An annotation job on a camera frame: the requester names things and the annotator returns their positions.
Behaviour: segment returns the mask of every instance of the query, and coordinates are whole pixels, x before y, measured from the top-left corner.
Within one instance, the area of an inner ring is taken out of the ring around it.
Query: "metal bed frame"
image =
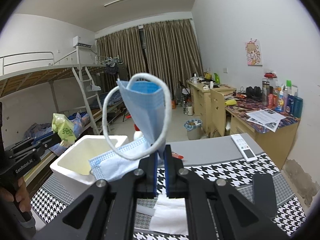
[[[25,53],[16,53],[11,55],[6,55],[0,57],[0,62],[2,59],[2,75],[0,75],[0,97],[6,96],[8,94],[14,93],[16,91],[22,90],[27,87],[31,87],[34,85],[38,85],[41,83],[49,82],[51,86],[53,101],[55,105],[55,109],[57,113],[66,113],[70,111],[80,111],[82,109],[86,109],[87,113],[90,117],[90,123],[89,125],[85,126],[85,129],[89,128],[90,126],[93,129],[93,132],[95,135],[99,135],[102,132],[102,129],[98,129],[96,122],[102,117],[102,105],[100,102],[99,95],[97,91],[95,91],[93,96],[87,97],[85,94],[85,87],[84,83],[90,82],[92,85],[95,85],[94,80],[92,78],[92,74],[97,74],[100,72],[103,72],[105,69],[105,65],[103,65],[103,62],[106,61],[106,59],[110,59],[108,57],[99,56],[97,53],[90,49],[91,52],[93,52],[95,56],[95,63],[93,64],[82,64],[80,61],[80,49],[79,46],[76,47],[75,50],[70,52],[69,54],[65,55],[61,59],[55,61],[54,54],[51,51],[36,51],[36,52],[25,52]],[[13,63],[5,64],[5,59],[9,57],[14,56],[24,56],[28,54],[37,54],[38,58],[35,59],[29,59],[24,61],[18,61]],[[45,57],[45,54],[51,54],[51,57]],[[76,62],[73,63],[73,58],[70,57],[70,64],[65,65],[61,64],[62,60],[67,61],[68,57],[72,54],[76,55]],[[5,67],[8,67],[10,65],[16,65],[26,62],[36,62],[36,61],[49,61],[49,64],[47,66],[43,67],[35,67],[35,68],[29,68],[29,69],[23,69],[20,71],[15,71],[11,73],[4,73]],[[83,75],[87,75],[89,79],[84,80]],[[69,78],[69,77],[75,77],[83,99],[84,99],[84,106],[76,107],[73,109],[63,110],[60,111],[58,108],[55,91],[53,87],[53,82],[55,80]],[[95,114],[92,114],[92,111],[89,106],[88,100],[91,98],[96,98],[99,104],[100,110],[96,112]]]

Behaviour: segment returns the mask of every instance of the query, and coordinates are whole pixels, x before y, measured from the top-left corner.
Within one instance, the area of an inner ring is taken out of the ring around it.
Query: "metal screw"
[[[99,179],[96,181],[96,186],[97,187],[104,187],[106,186],[107,182],[104,179]]]
[[[136,175],[136,176],[140,176],[144,173],[143,169],[135,169],[133,171],[133,174]]]
[[[178,170],[180,175],[187,175],[189,173],[189,170],[185,169],[185,168],[181,168]]]
[[[216,183],[217,183],[218,186],[223,187],[223,186],[225,186],[227,184],[227,181],[225,179],[217,179]]]

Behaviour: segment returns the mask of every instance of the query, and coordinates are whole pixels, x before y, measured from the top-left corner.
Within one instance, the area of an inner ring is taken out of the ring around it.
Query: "wall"
[[[298,85],[304,108],[285,168],[309,205],[320,183],[320,35],[312,18],[299,0],[196,0],[192,15],[204,69],[223,83],[261,86],[271,69]],[[263,67],[246,63],[250,38],[260,40]]]
[[[82,40],[94,44],[94,32],[84,28],[42,16],[13,14],[0,35],[0,56],[23,52],[52,51],[55,60],[58,60],[74,50],[73,37],[75,36],[81,36]],[[51,57],[49,53],[15,56],[6,58],[5,65],[13,61]],[[49,63],[52,61],[11,65],[5,67],[4,73],[44,66]]]
[[[73,37],[81,36],[94,43],[94,33],[78,26],[55,19],[14,14],[8,21],[0,35],[0,55],[30,51],[52,51],[55,59],[59,59],[74,50]],[[42,58],[21,56],[11,61]],[[76,63],[76,55],[70,56]],[[5,73],[47,65],[50,61],[39,61],[12,65],[5,68]],[[63,79],[54,82],[59,110],[84,106],[83,97],[75,78]],[[3,103],[2,134],[4,145],[8,146],[23,138],[24,132],[33,123],[47,123],[52,121],[55,112],[54,102],[49,83],[40,84],[18,91],[0,99]]]
[[[130,28],[133,26],[139,26],[139,25],[143,25],[143,24],[147,24],[147,23],[151,23],[151,22],[189,19],[189,18],[192,18],[191,12],[162,13],[162,14],[153,15],[153,16],[141,18],[141,19],[136,19],[133,21],[129,21],[129,22],[125,22],[122,24],[117,24],[117,25],[113,25],[113,26],[104,28],[104,29],[97,31],[95,33],[95,38],[97,39],[102,36],[108,35],[110,33],[117,32],[119,30],[123,30],[123,29]],[[192,25],[193,29],[195,30],[193,21],[191,21],[191,25]]]

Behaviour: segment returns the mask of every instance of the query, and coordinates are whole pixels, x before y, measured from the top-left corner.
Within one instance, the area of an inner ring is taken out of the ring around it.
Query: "bedding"
[[[76,138],[79,138],[79,136],[82,134],[84,130],[85,125],[90,121],[89,115],[86,112],[74,113],[73,115],[69,116],[68,119],[74,124],[73,133],[75,134]],[[28,137],[38,138],[50,132],[52,132],[51,123],[34,123],[25,132],[24,139]],[[49,150],[57,156],[63,154],[66,149],[67,147],[60,146],[59,143],[49,148]]]
[[[99,99],[100,99],[100,103],[101,105],[103,105],[103,101],[104,99],[106,98],[107,93],[102,93],[99,95]],[[108,106],[113,106],[115,103],[119,102],[120,100],[122,100],[122,97],[121,97],[121,94],[120,94],[120,91],[116,91],[110,98],[109,102],[108,102]],[[91,109],[98,109],[99,108],[99,104],[98,104],[98,100],[95,99],[91,104],[90,104],[90,108]]]

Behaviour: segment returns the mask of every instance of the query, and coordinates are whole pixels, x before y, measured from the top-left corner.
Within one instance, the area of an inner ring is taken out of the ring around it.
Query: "air conditioner remote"
[[[253,162],[258,159],[240,134],[232,134],[231,138],[238,147],[246,162]]]

